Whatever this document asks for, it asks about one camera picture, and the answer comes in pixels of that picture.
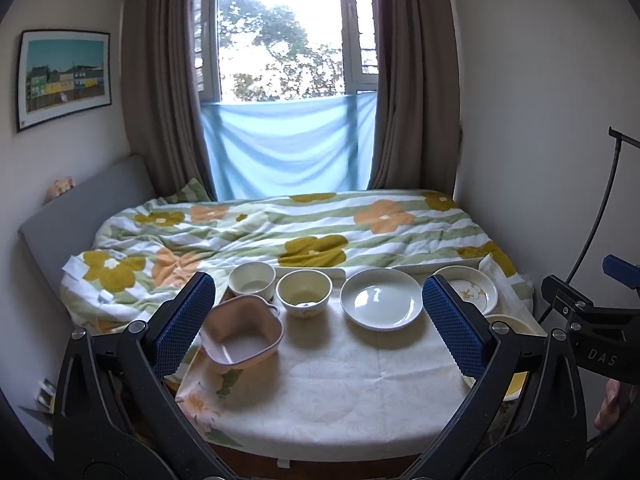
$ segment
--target pillow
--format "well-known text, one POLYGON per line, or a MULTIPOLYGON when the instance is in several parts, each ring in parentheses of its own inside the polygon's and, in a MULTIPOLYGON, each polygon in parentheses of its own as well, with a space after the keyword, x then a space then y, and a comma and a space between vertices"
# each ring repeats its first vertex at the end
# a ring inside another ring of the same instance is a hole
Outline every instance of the pillow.
POLYGON ((160 198, 167 204, 179 204, 183 202, 212 202, 204 186, 197 181, 196 178, 192 178, 186 186, 184 186, 178 193, 164 198, 160 198))

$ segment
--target brown curtain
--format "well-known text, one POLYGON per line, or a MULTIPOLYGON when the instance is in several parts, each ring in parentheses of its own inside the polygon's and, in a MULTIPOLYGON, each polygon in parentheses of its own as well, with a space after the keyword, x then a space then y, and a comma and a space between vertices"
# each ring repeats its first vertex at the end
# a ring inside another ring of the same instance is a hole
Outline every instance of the brown curtain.
POLYGON ((122 107, 160 195, 197 178, 212 194, 194 82, 193 0, 125 0, 122 107))
POLYGON ((378 0, 378 110, 371 189, 453 194, 460 83, 450 0, 378 0))

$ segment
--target white plate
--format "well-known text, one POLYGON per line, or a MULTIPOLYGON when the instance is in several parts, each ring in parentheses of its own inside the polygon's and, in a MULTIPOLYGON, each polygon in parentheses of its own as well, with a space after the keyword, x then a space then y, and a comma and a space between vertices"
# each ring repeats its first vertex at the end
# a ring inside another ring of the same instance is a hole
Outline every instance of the white plate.
POLYGON ((498 289, 484 273, 471 267, 449 266, 436 270, 460 298, 473 303, 485 316, 498 304, 498 289))
POLYGON ((347 316, 360 326, 388 332, 420 315, 422 288, 400 270, 367 269, 344 283, 340 302, 347 316))

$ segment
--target white tablecloth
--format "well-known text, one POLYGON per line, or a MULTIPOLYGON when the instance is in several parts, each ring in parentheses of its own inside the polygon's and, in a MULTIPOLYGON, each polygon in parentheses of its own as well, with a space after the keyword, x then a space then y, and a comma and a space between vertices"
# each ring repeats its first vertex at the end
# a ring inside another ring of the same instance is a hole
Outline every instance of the white tablecloth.
MULTIPOLYGON (((497 285, 494 312, 539 329, 491 256, 479 268, 497 285)), ((407 272, 421 283, 433 270, 407 272)), ((198 352, 176 400, 207 440, 274 458, 350 462, 420 453, 442 430, 468 388, 429 317, 398 332, 366 330, 343 314, 342 282, 334 284, 325 313, 280 313, 283 341, 259 365, 221 376, 198 352)))

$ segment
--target picture frame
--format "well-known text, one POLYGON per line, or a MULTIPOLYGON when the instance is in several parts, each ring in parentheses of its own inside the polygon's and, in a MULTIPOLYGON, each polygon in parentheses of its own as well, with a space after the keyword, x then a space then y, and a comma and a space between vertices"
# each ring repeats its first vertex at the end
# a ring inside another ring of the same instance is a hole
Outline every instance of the picture frame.
POLYGON ((25 30, 18 50, 17 130, 111 105, 110 55, 108 32, 25 30))

